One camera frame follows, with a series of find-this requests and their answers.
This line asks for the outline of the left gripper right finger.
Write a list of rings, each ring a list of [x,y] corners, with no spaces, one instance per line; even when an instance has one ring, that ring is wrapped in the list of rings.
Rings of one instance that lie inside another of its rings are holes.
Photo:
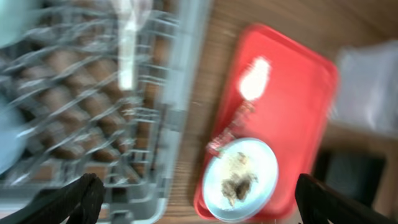
[[[308,174],[300,174],[295,200],[304,223],[395,224],[394,220],[346,198]]]

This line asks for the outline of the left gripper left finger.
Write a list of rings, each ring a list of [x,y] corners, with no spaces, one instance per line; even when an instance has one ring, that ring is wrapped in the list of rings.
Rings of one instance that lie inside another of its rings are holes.
[[[1,224],[95,224],[104,202],[105,187],[94,173],[46,195],[1,219]]]

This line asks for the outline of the light blue small bowl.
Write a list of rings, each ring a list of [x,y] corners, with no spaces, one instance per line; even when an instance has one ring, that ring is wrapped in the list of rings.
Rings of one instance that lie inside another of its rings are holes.
[[[9,170],[24,153],[26,137],[25,122],[18,109],[7,105],[1,97],[1,174]]]

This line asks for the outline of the white plastic spoon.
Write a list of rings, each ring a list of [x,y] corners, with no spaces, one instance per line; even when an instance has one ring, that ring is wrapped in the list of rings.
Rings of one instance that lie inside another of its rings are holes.
[[[122,91],[133,91],[137,33],[150,16],[153,0],[113,0],[111,3],[118,17],[118,85]]]

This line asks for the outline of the mint green bowl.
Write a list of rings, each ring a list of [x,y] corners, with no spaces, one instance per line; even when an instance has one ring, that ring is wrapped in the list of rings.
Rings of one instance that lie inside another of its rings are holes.
[[[24,38],[39,19],[41,0],[1,0],[1,48]]]

